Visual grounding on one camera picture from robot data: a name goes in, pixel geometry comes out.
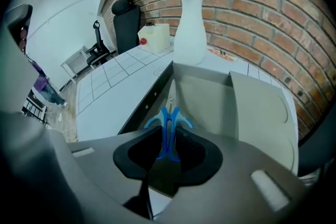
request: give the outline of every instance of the purple shirt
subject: purple shirt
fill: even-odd
[[[48,80],[46,78],[46,74],[43,72],[42,68],[35,63],[34,61],[31,62],[31,65],[36,69],[36,71],[39,73],[37,80],[34,83],[34,88],[38,92],[42,92],[43,88],[48,83]]]

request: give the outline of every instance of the hole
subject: hole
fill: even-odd
[[[95,151],[93,150],[93,148],[92,148],[92,147],[89,147],[89,148],[85,148],[84,150],[80,150],[80,151],[73,152],[72,155],[73,155],[74,157],[77,158],[77,157],[81,157],[81,156],[89,155],[89,154],[91,154],[91,153],[93,153],[93,152],[95,152]]]
[[[289,198],[264,171],[257,170],[251,174],[253,182],[261,192],[271,209],[276,212],[289,204]]]

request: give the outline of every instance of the red button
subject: red button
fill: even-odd
[[[147,43],[147,39],[145,39],[144,37],[140,39],[141,45],[145,45],[146,43]]]

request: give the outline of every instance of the white container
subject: white container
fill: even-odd
[[[146,49],[151,53],[160,52],[170,47],[169,24],[155,24],[153,26],[144,26],[138,32],[139,40],[147,40]]]
[[[203,0],[182,0],[182,16],[174,41],[174,62],[200,63],[206,51],[206,34],[202,19]]]

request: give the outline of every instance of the wooden floor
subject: wooden floor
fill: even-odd
[[[75,79],[75,81],[80,81],[91,71],[91,68],[87,68]],[[60,94],[67,101],[68,105],[64,108],[63,106],[52,104],[48,107],[46,114],[46,120],[49,125],[47,127],[62,132],[68,143],[77,140],[76,92],[77,84],[70,82],[62,89]]]

